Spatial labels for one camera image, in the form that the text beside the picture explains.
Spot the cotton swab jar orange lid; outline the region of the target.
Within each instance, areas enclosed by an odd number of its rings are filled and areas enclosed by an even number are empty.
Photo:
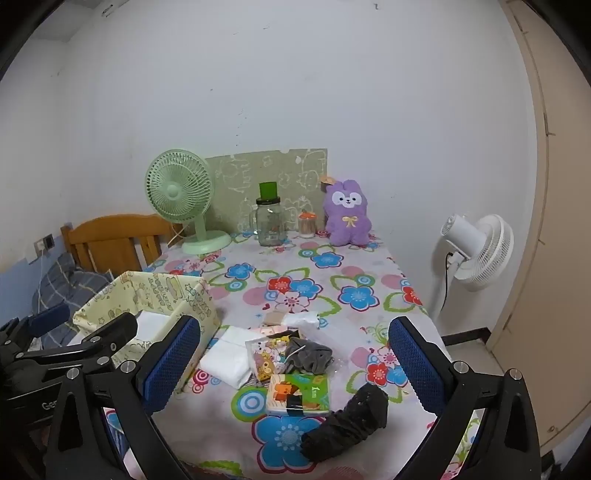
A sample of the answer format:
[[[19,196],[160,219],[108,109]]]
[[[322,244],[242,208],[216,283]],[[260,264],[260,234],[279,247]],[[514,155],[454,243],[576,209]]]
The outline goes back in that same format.
[[[312,212],[301,212],[298,215],[298,234],[302,238],[314,238],[317,233],[317,215]]]

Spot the beige packaged item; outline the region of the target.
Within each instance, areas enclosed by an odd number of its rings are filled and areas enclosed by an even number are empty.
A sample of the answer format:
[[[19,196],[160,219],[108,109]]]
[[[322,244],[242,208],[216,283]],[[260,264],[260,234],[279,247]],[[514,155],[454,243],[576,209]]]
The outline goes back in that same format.
[[[286,314],[280,311],[269,312],[263,319],[263,324],[266,326],[279,326],[281,323],[283,323],[284,316],[286,316]]]

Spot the grey knitted cloth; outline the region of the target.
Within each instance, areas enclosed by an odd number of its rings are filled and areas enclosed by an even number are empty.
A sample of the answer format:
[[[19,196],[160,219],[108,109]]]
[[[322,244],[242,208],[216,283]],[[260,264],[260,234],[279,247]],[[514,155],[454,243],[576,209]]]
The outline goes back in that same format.
[[[332,349],[317,342],[291,337],[287,344],[283,372],[322,375],[332,362]]]

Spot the purple plush bunny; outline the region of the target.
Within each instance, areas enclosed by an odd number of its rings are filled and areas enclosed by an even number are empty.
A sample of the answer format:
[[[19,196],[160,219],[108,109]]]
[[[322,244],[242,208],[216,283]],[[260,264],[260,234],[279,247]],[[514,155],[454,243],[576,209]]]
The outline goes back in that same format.
[[[335,181],[325,187],[325,231],[332,246],[367,246],[372,222],[368,201],[355,180]]]

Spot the green patterned backboard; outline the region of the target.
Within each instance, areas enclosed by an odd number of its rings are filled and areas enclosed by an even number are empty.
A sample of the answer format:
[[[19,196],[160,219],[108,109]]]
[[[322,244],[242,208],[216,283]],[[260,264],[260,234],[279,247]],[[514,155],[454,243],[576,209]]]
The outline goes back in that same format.
[[[205,215],[209,229],[240,233],[250,229],[250,211],[260,197],[259,185],[274,182],[287,228],[297,229],[302,211],[325,220],[322,177],[328,170],[325,149],[290,149],[239,153],[207,159],[214,177],[214,195]]]

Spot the white standing fan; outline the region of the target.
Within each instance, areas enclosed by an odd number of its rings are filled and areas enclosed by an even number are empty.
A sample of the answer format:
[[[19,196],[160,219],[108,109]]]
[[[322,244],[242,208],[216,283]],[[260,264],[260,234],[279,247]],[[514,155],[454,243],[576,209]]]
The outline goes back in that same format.
[[[451,215],[441,228],[441,237],[451,250],[444,259],[443,286],[430,310],[433,320],[444,310],[454,282],[470,292],[495,282],[509,264],[515,243],[512,227],[497,214],[475,223],[465,216]]]

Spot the yellow birthday storage box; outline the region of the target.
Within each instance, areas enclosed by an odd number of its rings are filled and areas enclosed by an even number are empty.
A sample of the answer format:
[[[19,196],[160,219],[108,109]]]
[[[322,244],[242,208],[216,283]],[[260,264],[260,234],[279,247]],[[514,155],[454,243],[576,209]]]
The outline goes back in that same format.
[[[208,343],[221,327],[204,279],[200,277],[128,271],[103,288],[73,314],[73,323],[88,336],[122,313],[137,319],[137,333],[114,354],[118,365],[138,361],[148,348],[162,340],[181,316],[198,321],[200,340],[174,391],[179,393],[197,368]]]

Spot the white folded towel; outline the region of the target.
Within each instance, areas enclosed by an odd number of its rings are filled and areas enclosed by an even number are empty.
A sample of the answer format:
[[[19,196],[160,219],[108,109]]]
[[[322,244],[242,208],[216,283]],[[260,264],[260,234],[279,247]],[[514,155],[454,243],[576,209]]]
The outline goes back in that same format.
[[[246,343],[261,337],[259,332],[228,326],[201,357],[199,368],[233,389],[239,389],[252,375]]]

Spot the pink wet wipes pack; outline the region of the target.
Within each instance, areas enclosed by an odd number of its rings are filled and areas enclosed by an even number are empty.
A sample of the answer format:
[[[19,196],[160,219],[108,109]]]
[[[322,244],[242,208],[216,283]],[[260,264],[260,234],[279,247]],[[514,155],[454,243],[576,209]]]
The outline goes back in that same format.
[[[253,329],[253,332],[259,333],[267,338],[296,337],[300,338],[300,331],[297,328],[286,325],[263,325]]]

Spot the black sock bundle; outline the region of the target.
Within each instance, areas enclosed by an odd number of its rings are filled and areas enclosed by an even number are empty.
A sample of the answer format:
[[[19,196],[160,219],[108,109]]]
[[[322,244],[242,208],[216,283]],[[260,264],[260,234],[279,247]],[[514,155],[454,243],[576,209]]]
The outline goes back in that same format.
[[[342,410],[329,414],[318,428],[304,433],[301,455],[312,463],[321,463],[367,440],[388,423],[389,398],[376,385],[367,383]]]

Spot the wooden chair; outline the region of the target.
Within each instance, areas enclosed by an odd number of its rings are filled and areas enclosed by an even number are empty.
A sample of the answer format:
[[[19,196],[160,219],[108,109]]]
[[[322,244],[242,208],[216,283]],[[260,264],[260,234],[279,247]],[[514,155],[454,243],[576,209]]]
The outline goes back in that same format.
[[[126,271],[141,271],[162,254],[162,244],[180,231],[160,216],[118,214],[88,220],[77,227],[61,227],[65,249],[77,266],[114,277]]]

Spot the wall power socket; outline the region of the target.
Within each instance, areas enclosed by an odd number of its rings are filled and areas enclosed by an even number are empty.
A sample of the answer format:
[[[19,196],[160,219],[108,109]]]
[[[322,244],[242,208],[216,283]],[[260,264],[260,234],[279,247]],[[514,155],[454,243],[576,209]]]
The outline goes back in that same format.
[[[34,242],[34,249],[38,255],[42,255],[45,252],[53,249],[55,246],[55,240],[52,234],[48,234],[43,238]]]

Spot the white plastic bag roll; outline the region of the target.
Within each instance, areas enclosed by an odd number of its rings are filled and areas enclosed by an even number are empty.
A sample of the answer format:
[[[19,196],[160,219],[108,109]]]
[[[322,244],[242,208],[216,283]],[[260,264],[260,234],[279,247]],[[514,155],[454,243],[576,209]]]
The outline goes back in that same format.
[[[317,312],[290,313],[283,316],[281,324],[294,329],[318,329],[320,327],[320,318],[318,318]]]

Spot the cartoon bear tissue pack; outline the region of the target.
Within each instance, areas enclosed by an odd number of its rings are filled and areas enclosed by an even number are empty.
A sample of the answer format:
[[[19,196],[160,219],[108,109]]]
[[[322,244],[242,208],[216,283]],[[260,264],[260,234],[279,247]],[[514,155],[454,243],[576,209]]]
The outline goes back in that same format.
[[[287,335],[264,337],[245,343],[249,367],[257,382],[265,383],[273,374],[281,374],[286,370],[289,344],[290,337]]]

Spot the floral tablecloth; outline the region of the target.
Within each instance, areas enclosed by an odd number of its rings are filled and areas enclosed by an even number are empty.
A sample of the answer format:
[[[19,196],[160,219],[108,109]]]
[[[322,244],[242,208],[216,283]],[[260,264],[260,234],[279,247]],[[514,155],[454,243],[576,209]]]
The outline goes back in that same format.
[[[332,409],[341,409],[363,386],[388,398],[386,427],[332,460],[312,463],[300,440],[315,426],[266,412],[266,390],[232,388],[196,371],[180,394],[154,417],[176,456],[195,475],[220,479],[392,479],[435,423],[421,406],[388,342],[392,319],[405,315],[422,335],[440,335],[408,277],[379,239],[365,247],[334,247],[324,238],[293,235],[264,248],[238,235],[206,256],[173,248],[152,272],[200,276],[207,282],[223,326],[256,328],[278,313],[314,312],[315,340],[335,352],[329,376]]]

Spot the green tissue pack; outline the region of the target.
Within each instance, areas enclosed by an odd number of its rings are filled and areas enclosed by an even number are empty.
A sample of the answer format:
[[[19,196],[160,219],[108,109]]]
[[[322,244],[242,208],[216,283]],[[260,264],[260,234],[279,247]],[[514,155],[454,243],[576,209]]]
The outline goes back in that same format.
[[[266,411],[277,416],[325,416],[329,405],[327,375],[273,374],[266,394]]]

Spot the glass mason jar mug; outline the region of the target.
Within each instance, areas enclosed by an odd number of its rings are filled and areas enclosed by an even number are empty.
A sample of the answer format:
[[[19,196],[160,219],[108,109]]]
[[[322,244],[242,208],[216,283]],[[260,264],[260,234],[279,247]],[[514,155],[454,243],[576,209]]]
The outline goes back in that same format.
[[[252,231],[261,246],[276,247],[283,244],[287,234],[276,182],[267,181],[259,184],[259,198],[256,199],[256,209],[252,214]]]

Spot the green desk fan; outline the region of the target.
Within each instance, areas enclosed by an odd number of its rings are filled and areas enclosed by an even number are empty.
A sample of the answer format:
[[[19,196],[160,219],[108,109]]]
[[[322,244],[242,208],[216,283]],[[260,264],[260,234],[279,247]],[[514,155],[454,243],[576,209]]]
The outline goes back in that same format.
[[[181,242],[185,254],[211,254],[230,244],[228,233],[205,226],[214,183],[211,168],[197,154],[171,149],[158,155],[145,174],[144,191],[153,210],[164,220],[193,227],[194,233]]]

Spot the blue plaid cushion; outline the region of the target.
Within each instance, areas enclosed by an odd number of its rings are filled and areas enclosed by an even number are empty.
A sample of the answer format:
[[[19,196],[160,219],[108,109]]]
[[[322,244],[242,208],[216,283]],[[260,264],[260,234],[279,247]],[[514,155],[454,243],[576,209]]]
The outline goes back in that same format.
[[[38,314],[55,305],[64,303],[69,308],[68,320],[44,334],[40,339],[41,349],[67,346],[79,333],[72,321],[73,314],[99,293],[114,279],[112,273],[86,271],[65,252],[42,277],[32,297],[32,312]]]

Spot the beige door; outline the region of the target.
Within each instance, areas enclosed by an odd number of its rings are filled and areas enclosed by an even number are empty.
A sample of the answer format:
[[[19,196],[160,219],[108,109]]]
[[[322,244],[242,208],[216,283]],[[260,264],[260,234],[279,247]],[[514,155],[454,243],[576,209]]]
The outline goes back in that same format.
[[[590,416],[590,85],[530,5],[502,8],[531,87],[537,170],[521,264],[487,347],[524,375],[547,453]]]

